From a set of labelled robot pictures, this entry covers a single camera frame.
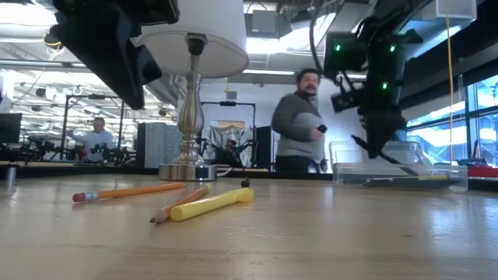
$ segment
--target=table lamp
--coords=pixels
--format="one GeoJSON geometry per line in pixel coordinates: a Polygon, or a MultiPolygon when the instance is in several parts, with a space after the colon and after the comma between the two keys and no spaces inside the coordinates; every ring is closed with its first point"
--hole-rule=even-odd
{"type": "Polygon", "coordinates": [[[196,140],[204,128],[200,83],[201,78],[225,78],[247,67],[244,6],[241,0],[180,0],[178,8],[178,23],[142,28],[141,40],[162,71],[187,79],[187,94],[178,115],[178,128],[184,134],[180,155],[172,163],[160,165],[160,179],[216,180],[216,167],[205,164],[198,154],[196,140]]]}

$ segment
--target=orange pencil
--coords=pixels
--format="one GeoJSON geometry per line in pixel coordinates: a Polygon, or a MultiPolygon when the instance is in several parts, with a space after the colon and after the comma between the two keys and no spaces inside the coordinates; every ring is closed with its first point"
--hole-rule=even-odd
{"type": "Polygon", "coordinates": [[[129,189],[112,190],[112,191],[97,191],[97,192],[75,194],[72,196],[72,200],[74,202],[96,201],[105,198],[119,198],[129,195],[148,194],[157,191],[168,191],[168,190],[178,189],[181,187],[185,187],[185,183],[162,184],[153,187],[133,187],[129,189]]]}
{"type": "Polygon", "coordinates": [[[207,194],[208,192],[209,192],[209,186],[201,187],[200,189],[187,195],[186,197],[182,198],[181,200],[175,202],[174,204],[164,206],[161,209],[157,210],[149,222],[155,222],[155,223],[165,222],[167,219],[170,218],[171,209],[173,207],[196,201],[198,198],[200,198],[204,194],[207,194]]]}

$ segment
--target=computer monitor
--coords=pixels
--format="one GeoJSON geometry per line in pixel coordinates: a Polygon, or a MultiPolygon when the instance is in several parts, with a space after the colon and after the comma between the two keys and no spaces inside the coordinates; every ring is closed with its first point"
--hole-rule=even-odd
{"type": "Polygon", "coordinates": [[[0,114],[0,143],[19,143],[22,114],[0,114]]]}

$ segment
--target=desk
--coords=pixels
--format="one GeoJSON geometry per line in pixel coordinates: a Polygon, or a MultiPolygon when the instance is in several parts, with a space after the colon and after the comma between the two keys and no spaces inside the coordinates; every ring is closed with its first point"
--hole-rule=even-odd
{"type": "MultiPolygon", "coordinates": [[[[19,179],[0,189],[0,279],[496,279],[498,196],[251,180],[256,198],[149,224],[185,190],[75,205],[155,176],[19,179]]],[[[217,194],[240,179],[213,183],[217,194]]]]}

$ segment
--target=lamp shade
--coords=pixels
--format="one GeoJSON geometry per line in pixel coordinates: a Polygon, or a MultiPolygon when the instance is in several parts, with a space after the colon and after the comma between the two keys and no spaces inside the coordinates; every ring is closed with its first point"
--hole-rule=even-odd
{"type": "Polygon", "coordinates": [[[208,43],[200,56],[203,78],[224,78],[241,73],[249,63],[242,0],[179,0],[180,20],[173,25],[144,26],[144,43],[163,72],[185,75],[190,53],[188,33],[203,34],[208,43]]]}

